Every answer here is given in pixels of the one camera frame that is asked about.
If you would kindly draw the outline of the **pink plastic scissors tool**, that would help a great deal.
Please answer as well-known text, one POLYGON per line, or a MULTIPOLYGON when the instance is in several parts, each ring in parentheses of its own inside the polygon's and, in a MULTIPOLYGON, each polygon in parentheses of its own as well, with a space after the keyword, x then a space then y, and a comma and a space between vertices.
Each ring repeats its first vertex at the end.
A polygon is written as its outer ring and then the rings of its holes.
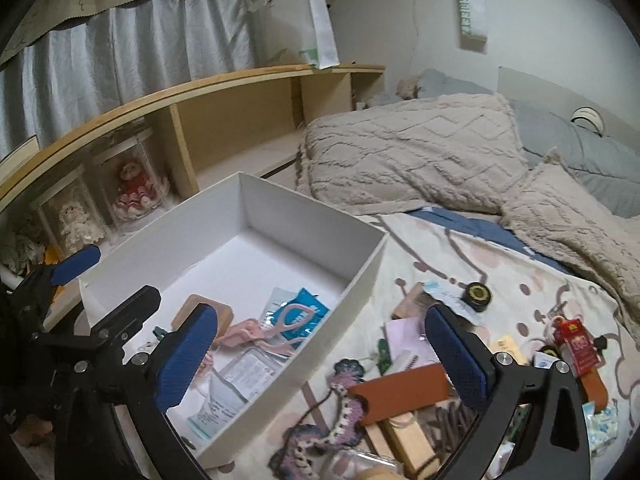
POLYGON ((254 318, 231 325, 221 336, 214 339, 213 347, 235 348, 241 344, 254 344, 265 352, 278 356, 294 356, 296 344, 305 338, 285 338, 284 333, 298 330, 316 315, 316 311, 303 304, 287 304, 273 326, 260 324, 254 318))

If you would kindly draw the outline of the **white document pouch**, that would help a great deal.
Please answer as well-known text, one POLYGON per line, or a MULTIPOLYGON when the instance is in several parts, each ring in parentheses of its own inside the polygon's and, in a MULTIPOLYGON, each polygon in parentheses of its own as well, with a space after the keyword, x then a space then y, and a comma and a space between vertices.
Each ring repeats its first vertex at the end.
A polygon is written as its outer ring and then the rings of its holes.
POLYGON ((261 348, 249 348, 222 370, 208 374, 208 389, 200 410, 186 421, 201 440, 212 440, 246 404, 260 396, 285 364, 261 348))

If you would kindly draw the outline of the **cream dress doll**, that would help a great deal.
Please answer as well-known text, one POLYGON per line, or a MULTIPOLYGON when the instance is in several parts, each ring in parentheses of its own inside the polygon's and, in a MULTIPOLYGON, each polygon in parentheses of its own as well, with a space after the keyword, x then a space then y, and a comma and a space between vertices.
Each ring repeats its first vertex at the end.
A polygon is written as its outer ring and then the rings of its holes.
POLYGON ((58 212, 63 248, 70 256, 88 245, 99 243, 104 237, 104 229, 85 210, 78 200, 70 200, 58 212))

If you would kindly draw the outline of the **tan square pad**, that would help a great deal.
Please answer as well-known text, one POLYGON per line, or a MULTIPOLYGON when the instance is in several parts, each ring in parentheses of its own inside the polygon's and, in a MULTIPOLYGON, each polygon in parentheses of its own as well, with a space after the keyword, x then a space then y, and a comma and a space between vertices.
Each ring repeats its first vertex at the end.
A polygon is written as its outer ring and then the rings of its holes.
POLYGON ((217 335, 223 335, 231 326, 234 318, 232 307, 228 306, 228 304, 223 304, 222 302, 197 294, 192 294, 186 298, 186 301, 172 319, 170 323, 171 328, 178 330, 178 328, 190 318, 193 312, 202 310, 203 308, 215 312, 217 318, 217 335))

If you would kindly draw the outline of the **red cardboard box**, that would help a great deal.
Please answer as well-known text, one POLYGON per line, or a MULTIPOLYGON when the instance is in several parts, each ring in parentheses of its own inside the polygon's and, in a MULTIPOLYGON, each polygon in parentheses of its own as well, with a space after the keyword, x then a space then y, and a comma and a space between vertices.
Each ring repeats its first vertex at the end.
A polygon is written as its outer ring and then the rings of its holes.
POLYGON ((553 319, 552 326, 555 347, 576 378, 584 376, 602 364, 593 339, 580 318, 557 316, 553 319))

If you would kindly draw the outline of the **blue sachet packet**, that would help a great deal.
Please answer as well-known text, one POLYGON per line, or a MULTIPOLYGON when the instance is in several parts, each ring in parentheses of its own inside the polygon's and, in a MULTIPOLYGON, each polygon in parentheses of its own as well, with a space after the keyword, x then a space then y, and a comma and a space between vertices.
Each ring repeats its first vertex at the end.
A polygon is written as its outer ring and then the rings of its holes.
POLYGON ((329 312, 330 309, 306 288, 299 289, 296 294, 275 288, 265 313, 265 324, 282 327, 282 337, 293 341, 309 337, 329 312))

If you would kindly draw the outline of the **red dress doll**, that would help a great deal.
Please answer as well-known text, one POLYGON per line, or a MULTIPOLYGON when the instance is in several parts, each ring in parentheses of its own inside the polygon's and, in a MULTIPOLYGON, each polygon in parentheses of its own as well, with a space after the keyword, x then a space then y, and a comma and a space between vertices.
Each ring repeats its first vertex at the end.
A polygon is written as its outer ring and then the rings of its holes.
POLYGON ((119 220, 134 221, 143 218, 160 206, 166 196, 167 179, 153 180, 145 166, 135 158, 122 164, 118 177, 113 210, 119 220))

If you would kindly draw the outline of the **white cardboard storage box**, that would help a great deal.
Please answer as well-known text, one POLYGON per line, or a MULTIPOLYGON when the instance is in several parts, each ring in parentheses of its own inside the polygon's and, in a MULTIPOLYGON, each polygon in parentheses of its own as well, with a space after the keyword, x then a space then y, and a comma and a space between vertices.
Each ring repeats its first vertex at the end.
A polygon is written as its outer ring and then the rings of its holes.
POLYGON ((128 356, 168 325, 190 295, 258 318, 274 288, 307 289, 329 309, 270 386, 195 453, 204 468, 235 460, 320 367, 371 296, 386 234, 307 196, 248 174, 198 193, 128 238, 79 279, 96 325, 144 285, 158 311, 126 343, 128 356))

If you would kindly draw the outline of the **crochet multicolour piece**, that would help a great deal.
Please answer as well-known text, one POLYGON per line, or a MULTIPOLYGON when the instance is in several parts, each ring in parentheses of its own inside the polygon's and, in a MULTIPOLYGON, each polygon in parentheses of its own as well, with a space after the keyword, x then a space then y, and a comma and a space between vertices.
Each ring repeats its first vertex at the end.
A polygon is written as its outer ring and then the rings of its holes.
POLYGON ((319 479, 322 463, 333 452, 353 448, 363 438, 363 400, 349 391, 363 383, 364 367, 353 359, 333 365, 328 391, 285 431, 282 446, 268 468, 276 479, 319 479))

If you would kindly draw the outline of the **black yellow tape roll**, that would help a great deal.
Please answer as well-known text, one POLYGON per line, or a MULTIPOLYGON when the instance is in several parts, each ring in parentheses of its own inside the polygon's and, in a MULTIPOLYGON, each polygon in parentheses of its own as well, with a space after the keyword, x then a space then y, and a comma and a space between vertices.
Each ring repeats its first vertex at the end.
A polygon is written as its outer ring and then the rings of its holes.
POLYGON ((475 312, 482 313, 491 304, 492 293, 483 283, 472 282, 465 286, 461 300, 475 312))

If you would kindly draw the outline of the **brown leather case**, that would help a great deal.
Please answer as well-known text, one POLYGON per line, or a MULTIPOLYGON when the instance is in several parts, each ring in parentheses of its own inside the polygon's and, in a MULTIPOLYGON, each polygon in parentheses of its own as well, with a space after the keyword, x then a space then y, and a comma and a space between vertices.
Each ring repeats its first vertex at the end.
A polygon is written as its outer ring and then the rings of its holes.
POLYGON ((360 422, 370 426, 445 401, 449 388, 442 364, 436 363, 371 379, 348 392, 364 403, 360 422))

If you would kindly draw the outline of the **wooden bedside shelf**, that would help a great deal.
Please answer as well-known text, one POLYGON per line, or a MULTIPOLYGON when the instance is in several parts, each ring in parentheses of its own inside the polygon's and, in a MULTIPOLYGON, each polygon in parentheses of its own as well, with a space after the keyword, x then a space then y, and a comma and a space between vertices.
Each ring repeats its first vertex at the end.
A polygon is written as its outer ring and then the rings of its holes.
POLYGON ((32 156, 1 183, 1 259, 24 272, 66 256, 58 212, 81 202, 118 245, 172 206, 236 172, 292 188, 303 132, 349 112, 384 86, 378 65, 254 68, 155 92, 93 118, 32 156), (160 206, 134 221, 116 217, 118 173, 135 158, 166 178, 160 206))

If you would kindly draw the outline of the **cartoon print bed sheet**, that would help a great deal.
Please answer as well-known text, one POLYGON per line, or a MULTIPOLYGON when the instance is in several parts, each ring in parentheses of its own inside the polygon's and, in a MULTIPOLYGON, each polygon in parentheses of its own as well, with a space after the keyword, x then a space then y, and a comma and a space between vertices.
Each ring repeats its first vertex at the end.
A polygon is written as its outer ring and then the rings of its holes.
POLYGON ((511 336, 529 358, 541 347, 544 324, 555 312, 580 318, 594 336, 606 337, 608 346, 599 374, 617 408, 617 432, 591 460, 592 478, 605 478, 639 427, 639 348, 618 322, 616 301, 599 285, 536 260, 531 250, 502 248, 410 214, 368 221, 388 234, 369 302, 293 399, 271 416, 267 428, 230 466, 213 472, 213 478, 271 478, 268 460, 280 448, 285 430, 326 393, 335 362, 360 360, 368 372, 374 372, 373 356, 383 326, 412 286, 424 283, 453 290, 469 282, 483 282, 492 292, 476 329, 488 346, 511 336))

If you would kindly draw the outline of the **grey curtain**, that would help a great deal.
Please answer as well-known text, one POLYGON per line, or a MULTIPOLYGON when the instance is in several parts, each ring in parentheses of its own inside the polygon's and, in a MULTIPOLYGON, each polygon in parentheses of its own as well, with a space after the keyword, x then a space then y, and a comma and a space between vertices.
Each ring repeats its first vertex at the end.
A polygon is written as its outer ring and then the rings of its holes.
POLYGON ((258 64, 246 0, 139 0, 51 30, 1 69, 1 153, 45 148, 177 84, 258 64))

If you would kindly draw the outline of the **grey pillow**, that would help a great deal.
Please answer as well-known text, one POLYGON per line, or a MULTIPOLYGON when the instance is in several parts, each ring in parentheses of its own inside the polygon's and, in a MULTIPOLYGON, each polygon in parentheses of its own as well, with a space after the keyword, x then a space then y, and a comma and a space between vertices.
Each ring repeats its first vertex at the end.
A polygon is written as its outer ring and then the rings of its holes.
POLYGON ((598 136, 538 104, 511 100, 529 166, 555 148, 582 186, 612 214, 639 214, 639 153, 609 136, 598 136))

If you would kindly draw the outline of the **beige textured blanket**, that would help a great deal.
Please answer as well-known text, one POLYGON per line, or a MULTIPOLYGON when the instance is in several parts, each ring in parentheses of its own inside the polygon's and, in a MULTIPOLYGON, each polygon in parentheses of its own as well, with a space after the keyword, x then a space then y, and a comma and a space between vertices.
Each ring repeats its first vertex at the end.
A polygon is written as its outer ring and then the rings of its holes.
POLYGON ((639 219, 613 214, 558 148, 528 166, 500 94, 452 94, 338 113, 299 144, 296 191, 351 214, 439 204, 493 214, 529 247, 599 284, 639 333, 639 219))

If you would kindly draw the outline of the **white paper shopping bag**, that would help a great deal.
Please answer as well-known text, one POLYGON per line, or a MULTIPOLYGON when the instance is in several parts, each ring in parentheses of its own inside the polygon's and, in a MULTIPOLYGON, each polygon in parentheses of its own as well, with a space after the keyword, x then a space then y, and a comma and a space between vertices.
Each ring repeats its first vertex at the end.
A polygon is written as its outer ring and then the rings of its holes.
POLYGON ((255 14, 259 52, 270 65, 340 64, 326 0, 248 0, 255 14))

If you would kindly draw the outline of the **hanging sweet paper bag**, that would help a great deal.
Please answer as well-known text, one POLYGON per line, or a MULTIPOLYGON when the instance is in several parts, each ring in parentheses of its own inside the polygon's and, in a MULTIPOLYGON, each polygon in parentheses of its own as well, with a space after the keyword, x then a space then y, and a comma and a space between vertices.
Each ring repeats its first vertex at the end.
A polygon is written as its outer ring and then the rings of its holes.
POLYGON ((458 0, 461 47, 484 51, 488 41, 486 0, 458 0))

